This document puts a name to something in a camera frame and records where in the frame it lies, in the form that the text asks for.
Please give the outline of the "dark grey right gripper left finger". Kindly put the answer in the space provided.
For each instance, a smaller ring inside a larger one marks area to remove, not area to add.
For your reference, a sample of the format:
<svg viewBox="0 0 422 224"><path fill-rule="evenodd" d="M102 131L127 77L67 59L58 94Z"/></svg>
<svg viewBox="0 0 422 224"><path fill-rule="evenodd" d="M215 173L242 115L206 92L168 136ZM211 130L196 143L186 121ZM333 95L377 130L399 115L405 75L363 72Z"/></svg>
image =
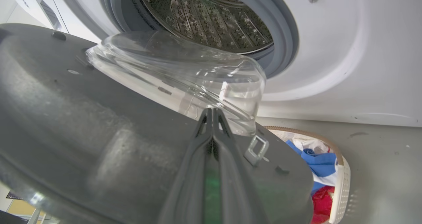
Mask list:
<svg viewBox="0 0 422 224"><path fill-rule="evenodd" d="M212 109L208 108L203 110L188 142L158 224L204 223L206 163L212 128Z"/></svg>

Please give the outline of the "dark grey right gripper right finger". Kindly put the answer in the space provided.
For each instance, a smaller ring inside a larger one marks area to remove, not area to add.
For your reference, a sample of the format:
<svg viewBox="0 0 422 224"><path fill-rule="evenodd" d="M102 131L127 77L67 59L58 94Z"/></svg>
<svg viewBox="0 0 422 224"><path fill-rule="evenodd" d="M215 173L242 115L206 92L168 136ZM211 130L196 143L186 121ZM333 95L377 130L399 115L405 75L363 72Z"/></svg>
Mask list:
<svg viewBox="0 0 422 224"><path fill-rule="evenodd" d="M268 224L255 185L243 164L222 110L213 109L213 155L219 163L223 224Z"/></svg>

